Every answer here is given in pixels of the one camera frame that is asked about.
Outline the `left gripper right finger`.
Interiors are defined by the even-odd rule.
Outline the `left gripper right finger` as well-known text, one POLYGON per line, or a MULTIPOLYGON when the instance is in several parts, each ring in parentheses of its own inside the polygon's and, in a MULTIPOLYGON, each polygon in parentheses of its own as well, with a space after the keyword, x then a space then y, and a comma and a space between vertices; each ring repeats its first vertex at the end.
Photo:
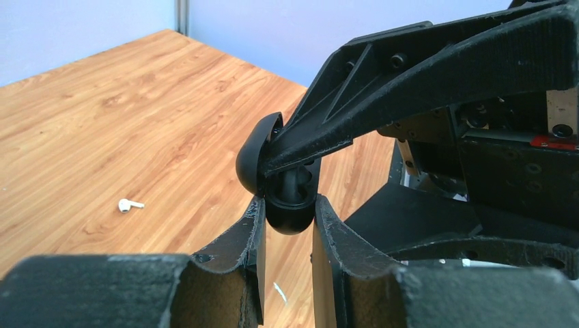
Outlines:
POLYGON ((406 266, 319 195, 313 229, 317 327, 577 327, 578 290, 554 269, 406 266))

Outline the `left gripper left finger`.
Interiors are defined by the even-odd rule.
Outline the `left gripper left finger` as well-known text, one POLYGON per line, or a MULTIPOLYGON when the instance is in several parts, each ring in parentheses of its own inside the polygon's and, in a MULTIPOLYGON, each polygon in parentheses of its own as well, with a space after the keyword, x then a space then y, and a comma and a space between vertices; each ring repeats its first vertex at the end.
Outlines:
POLYGON ((2 327, 257 327, 264 322, 265 214, 187 254, 45 255, 1 280, 2 327))

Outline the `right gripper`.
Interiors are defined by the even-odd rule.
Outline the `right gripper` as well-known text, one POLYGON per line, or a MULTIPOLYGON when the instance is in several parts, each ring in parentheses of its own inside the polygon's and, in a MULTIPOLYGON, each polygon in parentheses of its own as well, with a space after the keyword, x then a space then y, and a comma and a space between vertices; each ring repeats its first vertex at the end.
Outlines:
POLYGON ((577 1, 356 38, 326 60, 259 170, 380 128, 413 180, 481 205, 387 183, 345 221, 368 243, 397 260, 545 266, 576 279, 578 233, 556 225, 578 225, 577 84, 577 1))

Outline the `black earbud charging case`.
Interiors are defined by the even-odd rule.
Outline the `black earbud charging case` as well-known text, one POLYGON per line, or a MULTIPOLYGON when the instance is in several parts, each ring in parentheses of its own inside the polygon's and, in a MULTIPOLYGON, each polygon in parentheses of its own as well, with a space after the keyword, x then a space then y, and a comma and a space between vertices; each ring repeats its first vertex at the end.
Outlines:
POLYGON ((322 160, 316 159, 269 176, 259 172, 264 147, 283 128, 282 113, 262 118, 251 131, 236 158, 236 174, 242 186, 265 200, 266 219, 281 234, 306 230, 315 217, 322 160))

